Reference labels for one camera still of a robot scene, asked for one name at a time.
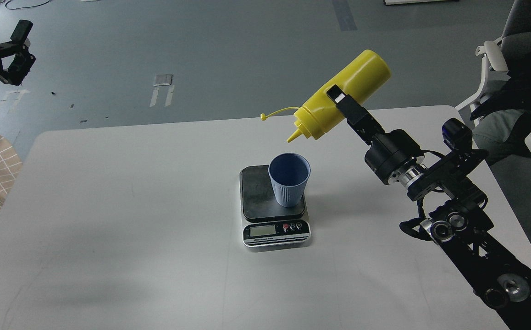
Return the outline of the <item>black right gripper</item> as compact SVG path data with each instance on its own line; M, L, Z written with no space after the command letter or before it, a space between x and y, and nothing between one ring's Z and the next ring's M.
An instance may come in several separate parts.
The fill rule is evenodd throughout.
M398 181L400 173L424 160L419 144L406 131L396 129L385 133L373 115L338 85L332 85L326 95L351 129L370 146L365 154L365 163L383 184Z

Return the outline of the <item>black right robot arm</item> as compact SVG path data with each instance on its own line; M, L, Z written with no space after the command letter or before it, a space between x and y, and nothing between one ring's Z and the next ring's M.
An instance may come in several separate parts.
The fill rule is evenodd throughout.
M488 153L473 148L470 129L448 119L442 135L450 152L434 152L438 161L425 168L425 149L404 130L387 133L337 85L326 94L370 147L364 161L379 180L385 185L399 182L416 202L418 217L400 223L400 229L442 249L474 294L509 329L531 329L531 269L488 233L493 223L484 212L487 196L468 178Z

